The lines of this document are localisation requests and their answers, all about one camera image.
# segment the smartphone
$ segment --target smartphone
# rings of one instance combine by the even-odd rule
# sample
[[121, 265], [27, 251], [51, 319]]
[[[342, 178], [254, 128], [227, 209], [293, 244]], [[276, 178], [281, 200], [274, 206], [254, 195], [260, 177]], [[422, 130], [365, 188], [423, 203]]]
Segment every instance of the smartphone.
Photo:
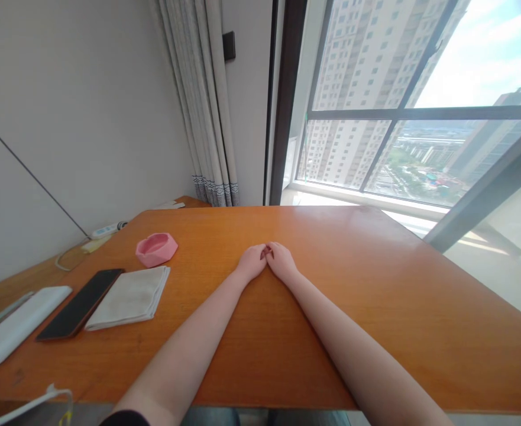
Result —
[[97, 272], [53, 320], [37, 335], [35, 341], [56, 340], [75, 336], [124, 269]]

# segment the white curtain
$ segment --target white curtain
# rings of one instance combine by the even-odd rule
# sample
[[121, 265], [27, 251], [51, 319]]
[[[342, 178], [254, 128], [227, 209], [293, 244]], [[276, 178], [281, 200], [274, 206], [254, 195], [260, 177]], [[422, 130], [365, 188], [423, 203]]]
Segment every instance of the white curtain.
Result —
[[176, 79], [197, 196], [236, 206], [220, 0], [150, 0], [150, 7]]

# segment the black sleeve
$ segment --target black sleeve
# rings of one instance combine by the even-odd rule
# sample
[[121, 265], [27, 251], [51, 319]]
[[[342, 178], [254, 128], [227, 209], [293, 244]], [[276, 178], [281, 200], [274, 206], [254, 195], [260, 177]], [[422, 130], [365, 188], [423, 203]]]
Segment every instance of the black sleeve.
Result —
[[139, 412], [122, 410], [107, 417], [101, 426], [150, 426], [150, 424]]

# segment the hand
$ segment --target hand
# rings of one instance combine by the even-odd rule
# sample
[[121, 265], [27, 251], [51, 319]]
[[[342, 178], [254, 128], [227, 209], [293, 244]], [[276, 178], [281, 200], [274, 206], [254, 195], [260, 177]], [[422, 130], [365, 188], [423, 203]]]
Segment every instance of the hand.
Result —
[[302, 274], [298, 271], [290, 250], [280, 243], [268, 243], [267, 247], [272, 250], [266, 255], [266, 260], [274, 274], [288, 285]]
[[266, 266], [266, 244], [259, 244], [246, 249], [238, 261], [235, 272], [241, 275], [247, 283], [258, 276]]

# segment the folded napkin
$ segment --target folded napkin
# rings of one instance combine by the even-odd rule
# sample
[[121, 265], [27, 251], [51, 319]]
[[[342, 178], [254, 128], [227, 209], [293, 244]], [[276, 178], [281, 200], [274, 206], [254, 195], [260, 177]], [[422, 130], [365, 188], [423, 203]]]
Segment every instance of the folded napkin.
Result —
[[97, 307], [85, 330], [151, 320], [169, 274], [167, 266], [123, 273]]

